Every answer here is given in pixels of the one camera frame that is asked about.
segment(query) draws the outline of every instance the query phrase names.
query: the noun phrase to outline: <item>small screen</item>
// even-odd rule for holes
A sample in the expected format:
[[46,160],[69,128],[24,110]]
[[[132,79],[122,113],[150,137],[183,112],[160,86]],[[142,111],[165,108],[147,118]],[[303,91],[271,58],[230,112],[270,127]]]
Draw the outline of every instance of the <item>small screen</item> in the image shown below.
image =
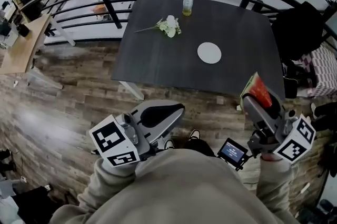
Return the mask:
[[239,150],[237,147],[233,146],[230,142],[227,142],[223,149],[221,150],[226,156],[230,157],[235,162],[239,162],[244,152]]

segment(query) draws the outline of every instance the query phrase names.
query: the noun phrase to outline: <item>white table leg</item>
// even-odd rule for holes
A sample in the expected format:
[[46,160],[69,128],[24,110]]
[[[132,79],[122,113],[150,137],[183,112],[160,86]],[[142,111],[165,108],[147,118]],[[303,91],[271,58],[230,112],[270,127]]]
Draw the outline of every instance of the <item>white table leg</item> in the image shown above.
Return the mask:
[[144,94],[141,92],[141,90],[136,86],[135,83],[130,83],[130,82],[125,82],[125,81],[120,81],[120,83],[128,90],[130,91],[133,95],[136,96],[137,99],[139,100],[144,100]]
[[72,40],[69,36],[69,34],[61,28],[61,26],[55,21],[54,18],[51,17],[51,24],[56,28],[56,30],[61,33],[61,35],[72,45],[75,46],[76,43],[74,40]]
[[40,79],[40,80],[46,82],[47,84],[49,84],[49,85],[51,85],[53,87],[56,87],[56,88],[59,88],[59,89],[63,88],[63,85],[61,85],[60,83],[57,83],[57,82],[53,81],[52,79],[50,79],[49,77],[46,77],[45,75],[41,74],[35,68],[34,69],[29,69],[27,71],[27,73],[30,74],[31,76],[37,78],[37,79]]

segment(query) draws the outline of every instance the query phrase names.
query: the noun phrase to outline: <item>dark table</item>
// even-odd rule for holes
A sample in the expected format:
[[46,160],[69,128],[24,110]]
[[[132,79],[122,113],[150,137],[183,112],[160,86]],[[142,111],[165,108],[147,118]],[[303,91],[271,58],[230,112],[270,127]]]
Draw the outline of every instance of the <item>dark table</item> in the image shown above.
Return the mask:
[[[279,52],[266,16],[230,4],[194,0],[192,15],[183,0],[137,0],[113,66],[112,79],[239,95],[258,72],[267,87],[285,99]],[[180,35],[169,38],[155,25],[179,18]],[[197,55],[203,42],[218,45],[222,57],[207,64]]]

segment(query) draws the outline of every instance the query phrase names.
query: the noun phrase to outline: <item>person wearing beige sweatshirt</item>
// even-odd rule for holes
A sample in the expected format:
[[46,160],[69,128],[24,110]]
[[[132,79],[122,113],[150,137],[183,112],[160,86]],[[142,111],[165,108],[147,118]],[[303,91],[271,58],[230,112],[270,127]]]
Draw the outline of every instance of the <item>person wearing beige sweatshirt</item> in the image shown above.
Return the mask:
[[261,157],[256,196],[237,172],[214,156],[194,131],[184,149],[167,150],[138,164],[112,167],[99,159],[79,206],[57,210],[51,224],[295,224],[289,213],[288,162]]

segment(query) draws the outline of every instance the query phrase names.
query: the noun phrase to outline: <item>white plate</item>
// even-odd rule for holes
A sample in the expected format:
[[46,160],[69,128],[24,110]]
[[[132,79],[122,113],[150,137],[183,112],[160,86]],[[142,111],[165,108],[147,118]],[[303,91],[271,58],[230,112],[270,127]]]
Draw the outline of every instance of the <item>white plate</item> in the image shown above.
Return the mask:
[[198,47],[198,56],[203,62],[214,64],[221,59],[221,50],[213,43],[202,43]]

